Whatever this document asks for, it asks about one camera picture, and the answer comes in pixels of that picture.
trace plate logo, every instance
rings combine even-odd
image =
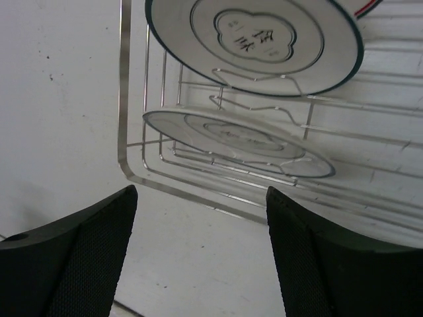
[[[283,63],[293,56],[297,33],[283,18],[231,9],[215,16],[214,27],[220,46],[236,57]]]

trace ceramic plate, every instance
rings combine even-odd
[[[364,45],[355,18],[333,0],[146,0],[160,44],[221,85],[270,96],[334,89],[353,77]]]
[[[339,0],[356,18],[362,18],[376,8],[382,0]]]
[[[333,165],[308,142],[285,130],[223,110],[162,108],[143,115],[158,132],[251,168],[303,178],[335,174]]]

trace wire rack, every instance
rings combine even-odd
[[[385,0],[360,20],[365,59],[344,86],[304,96],[295,80],[278,75],[297,87],[297,98],[237,92],[226,79],[237,74],[224,69],[213,72],[228,85],[208,82],[169,57],[148,26],[137,45],[145,50],[145,65],[131,65],[130,77],[131,0],[121,6],[118,160],[129,180],[262,224],[265,193],[274,186],[340,225],[423,247],[421,1]],[[130,88],[142,91],[138,101],[130,102]],[[163,137],[141,119],[148,110],[185,104],[278,125],[318,145],[337,174],[314,180],[249,169]]]

